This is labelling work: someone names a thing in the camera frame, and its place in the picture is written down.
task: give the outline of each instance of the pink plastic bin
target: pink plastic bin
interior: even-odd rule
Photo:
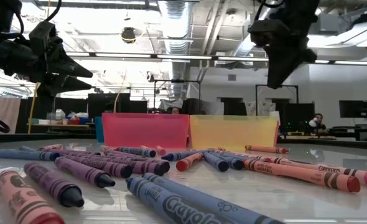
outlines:
[[[102,123],[107,146],[161,146],[167,152],[186,149],[189,115],[103,113]]]

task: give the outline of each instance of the reflective table surface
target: reflective table surface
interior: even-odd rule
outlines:
[[[78,151],[99,151],[100,146],[95,140],[64,139],[0,143],[0,149],[50,144],[64,144],[66,149]],[[367,149],[303,144],[280,146],[290,148],[290,153],[284,155],[290,159],[367,170]],[[26,176],[25,163],[27,161],[0,159],[0,172],[16,170]],[[53,162],[40,163],[56,169]],[[25,180],[60,212],[67,224],[166,223],[127,190],[124,179],[114,178],[116,186],[100,189],[68,174],[63,175],[81,187],[85,199],[82,208],[65,208],[28,177]],[[367,223],[367,186],[364,185],[361,192],[351,194],[248,170],[230,169],[221,173],[205,161],[186,172],[177,171],[172,162],[170,172],[164,177],[286,223]],[[14,223],[1,194],[0,223]]]

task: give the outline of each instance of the yellow plastic bin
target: yellow plastic bin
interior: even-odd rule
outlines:
[[[190,116],[192,148],[223,147],[243,152],[245,145],[275,146],[277,118],[266,116]]]

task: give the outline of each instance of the person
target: person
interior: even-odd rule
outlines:
[[[316,113],[314,118],[310,120],[308,124],[313,133],[327,133],[326,126],[323,124],[323,115],[321,113]]]
[[[178,108],[178,107],[174,107],[174,108],[172,108],[171,113],[172,113],[172,114],[180,114],[180,113],[179,113],[179,108]]]

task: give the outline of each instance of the orange crayon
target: orange crayon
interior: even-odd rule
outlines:
[[[271,153],[288,153],[289,150],[281,147],[264,147],[264,146],[245,146],[246,150],[259,151],[259,152],[271,152]]]
[[[244,168],[347,192],[360,191],[359,179],[349,175],[285,166],[260,160],[253,160],[250,163],[245,162]]]
[[[65,224],[17,172],[7,170],[0,173],[0,191],[16,224]]]
[[[203,153],[196,153],[177,162],[177,170],[185,171],[203,158]]]
[[[263,157],[257,156],[258,159],[270,158],[273,163],[292,166],[292,167],[301,167],[312,170],[320,170],[326,172],[333,172],[337,174],[345,174],[350,175],[352,177],[356,177],[359,179],[361,184],[367,185],[367,171],[364,170],[356,170],[349,169],[346,167],[338,167],[338,166],[330,166],[325,164],[314,164],[310,162],[302,162],[302,161],[293,161],[290,159],[278,158],[278,157]]]
[[[165,149],[163,149],[161,146],[156,146],[156,151],[160,156],[164,156],[167,153],[167,151],[165,151]]]

